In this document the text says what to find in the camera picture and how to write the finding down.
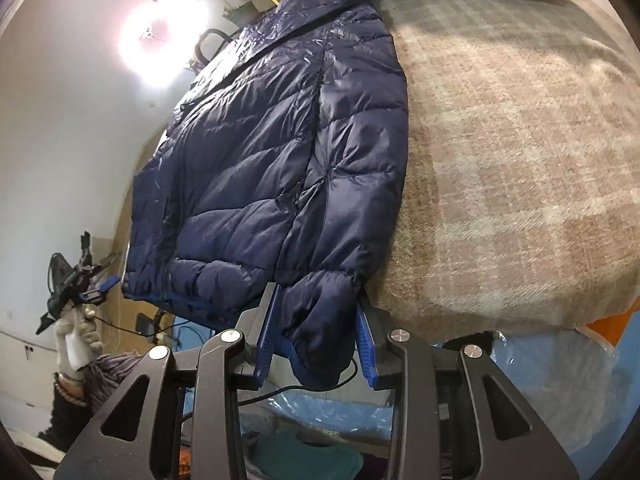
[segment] jacket sleeve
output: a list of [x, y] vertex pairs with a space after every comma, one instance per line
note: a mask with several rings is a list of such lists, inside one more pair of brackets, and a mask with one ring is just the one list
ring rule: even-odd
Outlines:
[[88, 403], [66, 393], [55, 374], [50, 427], [41, 431], [38, 438], [66, 453], [90, 418]]

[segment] dark blue clothing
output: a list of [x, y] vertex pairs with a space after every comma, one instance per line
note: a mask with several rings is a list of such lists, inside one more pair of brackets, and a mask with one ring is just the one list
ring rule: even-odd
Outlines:
[[220, 330], [285, 287], [281, 354], [334, 384], [402, 197], [406, 81], [369, 0], [282, 0], [196, 79], [135, 177], [125, 296]]

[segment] teal garment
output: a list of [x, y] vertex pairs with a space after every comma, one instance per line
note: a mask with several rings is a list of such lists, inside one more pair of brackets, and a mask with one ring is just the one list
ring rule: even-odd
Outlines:
[[309, 446], [294, 433], [262, 436], [251, 462], [272, 480], [353, 480], [362, 468], [362, 455], [344, 444]]

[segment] metal screw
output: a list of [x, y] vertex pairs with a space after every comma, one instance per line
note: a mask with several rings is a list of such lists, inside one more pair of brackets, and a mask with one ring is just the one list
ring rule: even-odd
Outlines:
[[164, 359], [169, 354], [169, 347], [164, 345], [154, 346], [149, 350], [149, 357], [153, 360]]
[[409, 333], [401, 328], [398, 328], [391, 333], [391, 339], [393, 339], [394, 341], [398, 341], [399, 343], [409, 341], [409, 337]]
[[465, 346], [465, 355], [473, 359], [479, 358], [482, 355], [482, 349], [477, 345]]
[[238, 330], [225, 330], [222, 334], [220, 334], [220, 339], [225, 343], [235, 343], [242, 337], [242, 334], [238, 332]]

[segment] hand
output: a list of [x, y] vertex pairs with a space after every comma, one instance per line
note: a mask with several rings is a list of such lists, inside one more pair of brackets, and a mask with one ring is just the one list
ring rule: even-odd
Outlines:
[[80, 322], [80, 328], [78, 332], [82, 335], [82, 339], [89, 345], [89, 348], [98, 357], [102, 354], [104, 345], [100, 341], [100, 334], [95, 325], [95, 310], [90, 306], [84, 308], [84, 319]]
[[[84, 372], [82, 370], [73, 370], [69, 363], [68, 349], [66, 347], [66, 336], [73, 332], [75, 328], [74, 320], [78, 317], [78, 313], [67, 313], [56, 322], [54, 332], [56, 334], [56, 349], [58, 350], [58, 372], [66, 378], [77, 383], [82, 383], [82, 380], [84, 380]], [[95, 356], [98, 357], [98, 355], [102, 353], [102, 342], [100, 341], [100, 335], [93, 321], [94, 317], [95, 312], [93, 309], [86, 307], [84, 316], [82, 316], [82, 320], [79, 322], [78, 334]]]

